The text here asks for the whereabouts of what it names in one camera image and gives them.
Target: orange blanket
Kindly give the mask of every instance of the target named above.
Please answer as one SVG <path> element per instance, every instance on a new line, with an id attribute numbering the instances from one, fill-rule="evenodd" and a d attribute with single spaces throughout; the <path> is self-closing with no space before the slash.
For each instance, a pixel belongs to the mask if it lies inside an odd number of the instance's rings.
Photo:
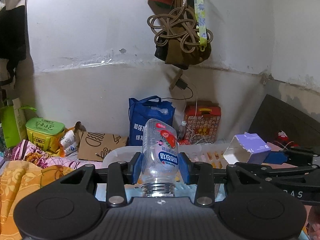
<path id="1" fill-rule="evenodd" d="M 11 161 L 0 177 L 0 240 L 20 240 L 13 210 L 25 196 L 73 171 L 63 166 L 45 169 L 26 161 Z"/>

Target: yellow cooler bag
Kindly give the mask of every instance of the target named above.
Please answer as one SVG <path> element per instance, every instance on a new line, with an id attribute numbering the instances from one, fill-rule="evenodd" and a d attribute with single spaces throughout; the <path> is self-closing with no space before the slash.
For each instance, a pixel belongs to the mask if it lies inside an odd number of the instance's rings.
<path id="1" fill-rule="evenodd" d="M 59 154 L 59 140 L 64 135 L 63 123 L 34 117 L 26 123 L 29 141 L 45 152 Z"/>

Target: open purple carton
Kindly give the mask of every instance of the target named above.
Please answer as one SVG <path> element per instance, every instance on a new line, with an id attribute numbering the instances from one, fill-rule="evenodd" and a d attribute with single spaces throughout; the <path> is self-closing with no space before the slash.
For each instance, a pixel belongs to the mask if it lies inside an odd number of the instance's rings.
<path id="1" fill-rule="evenodd" d="M 229 164 L 261 164 L 270 151 L 271 148 L 256 133 L 245 133 L 233 137 L 223 157 Z"/>

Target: brown rope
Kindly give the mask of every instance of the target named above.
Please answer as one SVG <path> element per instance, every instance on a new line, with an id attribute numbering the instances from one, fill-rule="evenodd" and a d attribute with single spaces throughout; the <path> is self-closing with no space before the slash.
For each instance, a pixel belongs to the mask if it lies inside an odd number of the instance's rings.
<path id="1" fill-rule="evenodd" d="M 156 35 L 154 41 L 157 46 L 165 46 L 169 40 L 176 39 L 180 42 L 180 48 L 183 52 L 192 53 L 197 46 L 200 46 L 200 38 L 197 34 L 199 29 L 196 28 L 197 21 L 194 9 L 186 5 L 186 0 L 175 0 L 174 4 L 175 9 L 169 14 L 152 15 L 148 18 L 147 23 Z M 156 20 L 159 20 L 161 25 L 155 25 Z M 175 33 L 173 27 L 182 27 L 185 31 Z M 158 42 L 159 37 L 165 41 Z M 210 43 L 213 40 L 213 34 L 208 29 L 207 37 L 207 42 Z"/>

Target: red box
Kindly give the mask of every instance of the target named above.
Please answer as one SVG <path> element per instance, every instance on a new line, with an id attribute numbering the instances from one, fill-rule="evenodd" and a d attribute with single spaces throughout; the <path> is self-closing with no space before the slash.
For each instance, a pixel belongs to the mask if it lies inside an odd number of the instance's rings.
<path id="1" fill-rule="evenodd" d="M 221 108 L 211 101 L 198 101 L 197 109 L 195 103 L 187 105 L 184 120 L 187 122 L 187 130 L 184 136 L 191 144 L 196 143 L 201 138 L 214 142 L 218 131 L 221 117 Z"/>

